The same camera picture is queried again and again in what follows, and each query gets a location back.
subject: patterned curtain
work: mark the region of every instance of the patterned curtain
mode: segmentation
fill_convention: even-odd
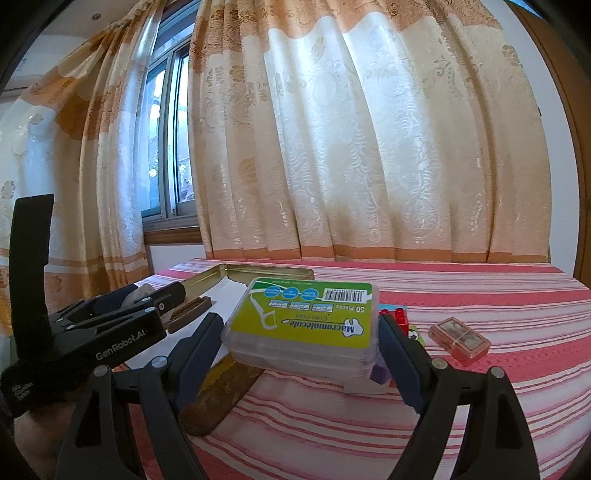
[[[9,327],[14,201],[54,193],[50,311],[148,274],[138,207],[139,106],[164,0],[122,20],[47,72],[0,121],[0,321]]]
[[[203,0],[190,65],[209,257],[547,260],[540,113],[479,0]]]

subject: brown wooden comb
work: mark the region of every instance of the brown wooden comb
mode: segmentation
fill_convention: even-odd
[[[164,328],[169,333],[174,333],[191,323],[194,319],[205,313],[212,306],[210,297],[197,297],[174,312],[169,320],[163,321]]]

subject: ceiling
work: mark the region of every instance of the ceiling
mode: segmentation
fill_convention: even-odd
[[[43,31],[49,35],[69,35],[90,38],[111,22],[127,15],[138,0],[74,0]],[[91,20],[100,14],[100,19]]]

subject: red and white striped tablecloth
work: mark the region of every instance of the red and white striped tablecloth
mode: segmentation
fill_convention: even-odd
[[[162,286],[219,261],[193,260],[145,281]],[[542,478],[557,479],[591,432],[591,291],[551,265],[318,263],[318,280],[370,281],[381,303],[408,306],[426,335],[456,316],[483,333],[490,353],[470,367],[509,375],[532,433]],[[458,364],[450,361],[455,367]],[[146,473],[162,478],[139,410],[133,411]],[[436,479],[448,479],[462,442],[460,407]],[[417,421],[395,387],[347,395],[326,381],[265,371],[219,427],[191,438],[212,480],[382,480]]]

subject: green label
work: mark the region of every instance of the green label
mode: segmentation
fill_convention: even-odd
[[[367,348],[371,299],[369,283],[259,278],[230,328],[281,340]]]

